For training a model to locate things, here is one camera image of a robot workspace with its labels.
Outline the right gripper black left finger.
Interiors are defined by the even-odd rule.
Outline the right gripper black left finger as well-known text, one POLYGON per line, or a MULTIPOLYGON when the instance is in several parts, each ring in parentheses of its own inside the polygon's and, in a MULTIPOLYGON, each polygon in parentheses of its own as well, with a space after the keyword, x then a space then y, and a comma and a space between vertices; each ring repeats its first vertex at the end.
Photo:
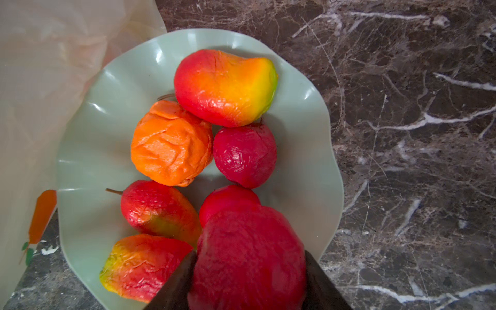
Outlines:
POLYGON ((197 254, 191 251, 144 310, 188 310, 187 296, 196 262, 197 254))

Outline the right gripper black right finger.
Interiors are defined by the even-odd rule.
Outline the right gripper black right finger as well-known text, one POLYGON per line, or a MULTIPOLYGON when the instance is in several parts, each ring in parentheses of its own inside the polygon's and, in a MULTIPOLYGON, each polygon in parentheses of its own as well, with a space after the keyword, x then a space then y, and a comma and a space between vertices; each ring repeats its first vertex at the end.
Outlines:
POLYGON ((307 292, 303 310, 352 310, 309 251, 305 251, 307 292))

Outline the large dark red fruit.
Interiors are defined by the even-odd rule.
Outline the large dark red fruit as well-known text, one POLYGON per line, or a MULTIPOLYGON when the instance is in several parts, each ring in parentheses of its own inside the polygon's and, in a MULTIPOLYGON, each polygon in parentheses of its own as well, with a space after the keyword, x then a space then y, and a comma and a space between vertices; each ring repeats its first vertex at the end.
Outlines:
POLYGON ((301 309, 305 249, 270 207, 232 207, 209 218, 198 241, 190 309, 301 309))

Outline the orange fruit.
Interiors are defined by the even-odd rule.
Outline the orange fruit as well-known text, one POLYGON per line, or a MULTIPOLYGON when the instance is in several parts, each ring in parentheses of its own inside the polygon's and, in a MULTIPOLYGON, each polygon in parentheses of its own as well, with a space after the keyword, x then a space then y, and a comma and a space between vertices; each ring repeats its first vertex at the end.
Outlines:
POLYGON ((151 180, 187 187, 213 160, 212 125, 177 102, 158 101, 136 126, 130 158, 151 180))

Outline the red yellow peach fruit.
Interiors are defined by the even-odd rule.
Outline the red yellow peach fruit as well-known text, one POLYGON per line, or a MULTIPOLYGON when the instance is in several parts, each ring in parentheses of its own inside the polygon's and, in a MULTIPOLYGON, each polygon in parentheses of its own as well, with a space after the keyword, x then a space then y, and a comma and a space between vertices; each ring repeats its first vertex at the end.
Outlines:
POLYGON ((278 73, 267 58, 242 58, 204 49, 188 55, 174 75, 178 103, 215 125, 241 127, 258 120, 275 97, 278 73))

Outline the translucent plastic fruit bag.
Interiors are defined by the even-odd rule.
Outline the translucent plastic fruit bag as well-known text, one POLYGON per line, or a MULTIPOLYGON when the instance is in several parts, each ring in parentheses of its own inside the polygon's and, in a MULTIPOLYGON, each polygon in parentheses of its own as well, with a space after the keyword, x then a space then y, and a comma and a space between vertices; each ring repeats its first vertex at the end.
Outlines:
POLYGON ((166 33, 154 1, 1 2, 1 303, 26 270, 39 196, 97 73, 166 33))

